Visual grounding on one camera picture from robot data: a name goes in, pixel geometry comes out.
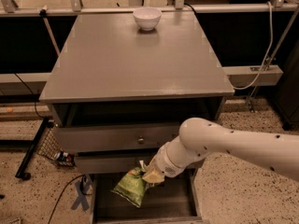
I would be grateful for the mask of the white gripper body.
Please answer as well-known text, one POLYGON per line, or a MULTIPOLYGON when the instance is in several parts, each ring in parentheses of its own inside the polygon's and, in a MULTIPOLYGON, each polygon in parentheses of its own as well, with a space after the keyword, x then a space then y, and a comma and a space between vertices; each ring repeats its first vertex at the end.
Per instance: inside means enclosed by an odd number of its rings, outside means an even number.
POLYGON ((157 154, 155 155, 155 162, 157 168, 167 177, 176 177, 183 172, 183 169, 177 167, 173 162, 170 161, 166 148, 160 147, 157 154))

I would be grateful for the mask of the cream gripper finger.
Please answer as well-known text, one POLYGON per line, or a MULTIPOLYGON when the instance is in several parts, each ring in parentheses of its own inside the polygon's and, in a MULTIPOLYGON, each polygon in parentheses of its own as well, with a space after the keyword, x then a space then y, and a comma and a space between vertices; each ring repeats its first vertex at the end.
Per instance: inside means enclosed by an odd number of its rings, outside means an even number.
POLYGON ((164 174, 158 169, 155 163, 144 166, 145 173, 142 179, 150 184, 159 184, 164 182, 164 174))

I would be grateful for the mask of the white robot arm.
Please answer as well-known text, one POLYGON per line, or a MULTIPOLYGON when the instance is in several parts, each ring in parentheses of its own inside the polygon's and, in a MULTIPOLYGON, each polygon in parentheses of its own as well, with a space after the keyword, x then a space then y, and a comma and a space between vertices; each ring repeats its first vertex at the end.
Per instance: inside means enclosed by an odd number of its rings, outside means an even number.
POLYGON ((227 153, 266 170, 299 181, 299 136, 231 130, 212 121, 192 118, 178 136, 161 146, 143 179, 151 184, 181 174, 214 152, 227 153))

